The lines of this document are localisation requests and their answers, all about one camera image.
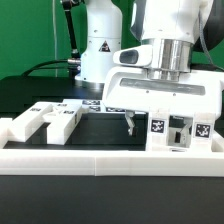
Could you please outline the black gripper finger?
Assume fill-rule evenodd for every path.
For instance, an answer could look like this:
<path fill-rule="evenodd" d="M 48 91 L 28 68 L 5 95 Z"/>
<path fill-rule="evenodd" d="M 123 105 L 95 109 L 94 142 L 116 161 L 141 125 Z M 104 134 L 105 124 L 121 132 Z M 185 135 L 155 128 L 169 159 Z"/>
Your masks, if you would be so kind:
<path fill-rule="evenodd" d="M 125 119 L 128 124 L 128 134 L 133 136 L 135 134 L 135 123 L 133 120 L 135 113 L 133 111 L 126 111 L 125 112 Z"/>
<path fill-rule="evenodd" d="M 180 130 L 175 132 L 175 143 L 179 145 L 189 145 L 191 140 L 191 124 L 185 124 Z"/>

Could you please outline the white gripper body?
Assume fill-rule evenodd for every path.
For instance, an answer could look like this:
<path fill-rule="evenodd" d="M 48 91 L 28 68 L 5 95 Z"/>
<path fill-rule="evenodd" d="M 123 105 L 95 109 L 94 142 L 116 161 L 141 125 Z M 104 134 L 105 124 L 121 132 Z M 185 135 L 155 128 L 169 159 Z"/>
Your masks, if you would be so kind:
<path fill-rule="evenodd" d="M 106 107 L 149 112 L 165 108 L 171 115 L 192 117 L 212 113 L 219 118 L 222 109 L 223 73 L 192 70 L 178 82 L 152 80 L 148 70 L 114 67 L 106 77 L 102 101 Z"/>

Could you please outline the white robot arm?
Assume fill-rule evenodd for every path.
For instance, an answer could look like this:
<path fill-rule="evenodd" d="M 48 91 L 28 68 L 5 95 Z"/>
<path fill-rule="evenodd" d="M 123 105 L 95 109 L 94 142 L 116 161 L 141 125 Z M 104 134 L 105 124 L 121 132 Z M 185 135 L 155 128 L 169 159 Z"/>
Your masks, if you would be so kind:
<path fill-rule="evenodd" d="M 191 63 L 224 39 L 222 0 L 135 0 L 131 32 L 138 47 L 114 53 L 103 103 L 133 116 L 148 114 L 146 146 L 209 148 L 221 114 L 224 71 Z"/>

